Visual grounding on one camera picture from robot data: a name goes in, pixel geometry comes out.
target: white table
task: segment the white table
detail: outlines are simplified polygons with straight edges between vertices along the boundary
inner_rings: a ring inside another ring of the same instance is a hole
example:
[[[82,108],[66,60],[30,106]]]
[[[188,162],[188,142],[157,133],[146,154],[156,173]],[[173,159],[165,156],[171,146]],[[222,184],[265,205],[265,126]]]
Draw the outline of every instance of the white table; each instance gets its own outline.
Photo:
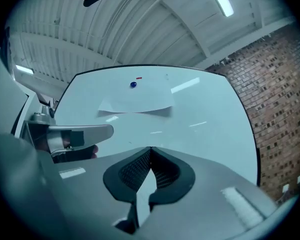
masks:
[[[98,110],[107,90],[116,88],[113,79],[129,85],[137,77],[153,76],[168,82],[175,106],[146,113]],[[111,124],[114,134],[98,144],[99,157],[157,146],[216,161],[253,184],[258,182],[257,150],[248,116],[222,75],[155,65],[84,72],[69,84],[55,119],[58,125],[69,126]]]

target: brick wall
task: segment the brick wall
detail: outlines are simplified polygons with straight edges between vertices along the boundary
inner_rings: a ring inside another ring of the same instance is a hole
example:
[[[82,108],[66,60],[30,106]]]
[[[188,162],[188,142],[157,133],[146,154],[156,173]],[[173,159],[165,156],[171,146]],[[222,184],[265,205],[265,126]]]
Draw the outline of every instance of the brick wall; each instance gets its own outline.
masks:
[[[300,175],[300,29],[283,27],[209,71],[225,75],[252,124],[261,156],[261,188],[274,200],[298,192]]]

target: ceiling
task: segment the ceiling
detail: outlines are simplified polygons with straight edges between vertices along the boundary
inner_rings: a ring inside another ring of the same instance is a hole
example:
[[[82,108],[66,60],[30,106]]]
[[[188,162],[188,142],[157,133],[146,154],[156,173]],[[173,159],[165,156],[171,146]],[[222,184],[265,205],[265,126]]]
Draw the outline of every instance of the ceiling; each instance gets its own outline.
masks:
[[[129,64],[205,69],[294,21],[280,0],[21,0],[10,26],[16,81],[59,99],[75,74]]]

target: sheet of paper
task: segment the sheet of paper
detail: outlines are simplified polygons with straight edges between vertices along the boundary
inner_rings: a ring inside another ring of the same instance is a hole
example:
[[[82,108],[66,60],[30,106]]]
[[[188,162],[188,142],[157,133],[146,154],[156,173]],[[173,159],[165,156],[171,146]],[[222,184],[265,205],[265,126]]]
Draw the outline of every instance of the sheet of paper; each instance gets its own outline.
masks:
[[[164,78],[118,79],[111,81],[113,88],[103,98],[99,110],[113,113],[140,113],[162,110],[175,104],[168,85]]]

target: mesh grille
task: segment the mesh grille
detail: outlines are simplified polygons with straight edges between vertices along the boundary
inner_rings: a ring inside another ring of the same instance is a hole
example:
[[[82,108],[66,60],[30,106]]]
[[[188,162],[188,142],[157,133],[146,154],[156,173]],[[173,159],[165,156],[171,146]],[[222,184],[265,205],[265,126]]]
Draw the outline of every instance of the mesh grille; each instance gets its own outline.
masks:
[[[180,169],[176,164],[159,155],[152,155],[151,169],[156,179],[157,189],[168,187],[180,175]]]
[[[119,177],[129,188],[138,191],[150,171],[149,150],[119,171]]]

